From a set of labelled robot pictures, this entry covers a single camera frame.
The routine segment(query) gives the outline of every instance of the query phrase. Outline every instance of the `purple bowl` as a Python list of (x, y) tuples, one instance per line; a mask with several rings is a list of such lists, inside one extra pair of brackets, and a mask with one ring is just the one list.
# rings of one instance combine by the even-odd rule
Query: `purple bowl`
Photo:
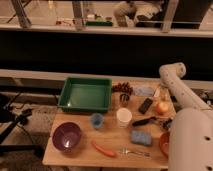
[(81, 139), (81, 129), (73, 122), (66, 122), (58, 126), (52, 137), (55, 148), (66, 152), (72, 150)]

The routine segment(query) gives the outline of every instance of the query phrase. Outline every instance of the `cup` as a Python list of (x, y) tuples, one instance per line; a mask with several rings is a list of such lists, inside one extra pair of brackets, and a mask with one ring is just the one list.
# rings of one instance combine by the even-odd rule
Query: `cup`
[(93, 113), (90, 122), (95, 129), (100, 129), (103, 126), (104, 117), (101, 113)]
[(116, 112), (117, 123), (119, 127), (127, 127), (132, 119), (132, 113), (127, 108), (120, 108)]

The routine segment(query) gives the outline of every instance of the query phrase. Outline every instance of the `blue cup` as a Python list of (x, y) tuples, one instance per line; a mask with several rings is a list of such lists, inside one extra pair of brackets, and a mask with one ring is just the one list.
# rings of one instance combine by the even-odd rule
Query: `blue cup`
[(101, 113), (93, 113), (90, 122), (95, 129), (100, 129), (103, 126), (104, 117)]

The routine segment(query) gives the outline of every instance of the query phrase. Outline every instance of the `tripod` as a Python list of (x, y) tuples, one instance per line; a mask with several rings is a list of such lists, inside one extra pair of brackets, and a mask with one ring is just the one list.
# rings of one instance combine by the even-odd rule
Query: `tripod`
[(38, 145), (1, 145), (2, 142), (7, 138), (7, 136), (11, 133), (11, 131), (16, 127), (18, 123), (25, 125), (28, 120), (27, 117), (32, 115), (31, 110), (26, 110), (21, 115), (16, 116), (12, 112), (6, 109), (0, 109), (0, 122), (9, 122), (12, 123), (0, 134), (0, 155), (3, 155), (5, 152), (11, 151), (27, 151), (34, 150), (34, 155), (42, 158), (44, 155), (44, 150), (42, 147)]

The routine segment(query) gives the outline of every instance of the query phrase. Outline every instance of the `orange object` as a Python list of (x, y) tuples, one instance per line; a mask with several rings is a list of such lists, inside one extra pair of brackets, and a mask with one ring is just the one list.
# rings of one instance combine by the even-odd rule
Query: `orange object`
[(169, 155), (169, 136), (170, 132), (165, 132), (160, 136), (159, 139), (160, 150), (166, 157)]
[(166, 102), (159, 102), (156, 105), (156, 112), (159, 115), (163, 115), (164, 113), (169, 111), (169, 105)]
[(96, 142), (93, 141), (93, 140), (91, 141), (91, 144), (92, 144), (92, 146), (93, 146), (96, 150), (98, 150), (99, 152), (101, 152), (102, 154), (104, 154), (104, 155), (106, 155), (106, 156), (108, 156), (108, 157), (116, 157), (116, 156), (117, 156), (116, 153), (115, 153), (114, 151), (105, 149), (105, 148), (103, 148), (103, 147), (97, 145)]

